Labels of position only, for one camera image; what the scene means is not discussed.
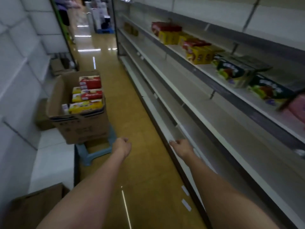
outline black shorts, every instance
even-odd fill
[[[59,14],[60,14],[61,20],[63,21],[63,24],[66,25],[66,26],[70,26],[70,21],[69,21],[67,11],[59,10]]]

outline hand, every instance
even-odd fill
[[[128,157],[132,150],[132,144],[128,143],[128,138],[120,137],[115,140],[112,145],[112,153],[122,154],[124,158]]]
[[[190,145],[189,141],[186,139],[180,139],[176,141],[170,140],[170,146],[173,147],[176,154],[184,160],[189,155],[194,154],[193,147]]]

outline red box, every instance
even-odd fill
[[[81,89],[100,89],[101,77],[97,75],[79,77],[79,85]]]
[[[102,99],[102,98],[103,98],[103,91],[101,89],[82,90],[81,91],[82,100],[95,100],[95,99]]]
[[[152,22],[152,31],[158,37],[160,31],[182,31],[182,27],[173,23]]]
[[[182,48],[187,50],[188,47],[204,47],[204,46],[210,46],[211,43],[206,42],[204,40],[200,40],[198,38],[190,38],[186,41],[184,41]]]

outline white label on floor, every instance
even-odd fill
[[[181,201],[182,203],[183,203],[183,205],[188,209],[188,211],[191,211],[192,210],[192,208],[190,207],[190,205],[186,202],[186,200],[185,199],[182,199],[182,201]]]
[[[186,189],[185,186],[181,186],[181,188],[183,189],[183,191],[185,192],[185,194],[186,194],[187,196],[190,196],[190,193],[188,192],[188,190]]]

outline yellow floor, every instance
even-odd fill
[[[74,10],[73,15],[74,34],[91,35],[88,27],[76,27],[88,25],[83,11]],[[78,52],[94,48],[101,48],[101,51]],[[182,190],[183,182],[118,61],[115,48],[113,34],[76,38],[76,45],[72,46],[80,70],[93,70],[95,58],[110,123],[117,136],[128,137],[132,142],[132,152],[120,169],[104,228],[130,228],[126,211],[131,228],[206,228],[191,198]],[[101,140],[89,142],[88,150],[100,150],[106,146],[103,143]],[[95,159],[89,167],[80,165],[81,179],[93,173],[108,157]],[[181,203],[182,199],[191,206],[190,212]]]

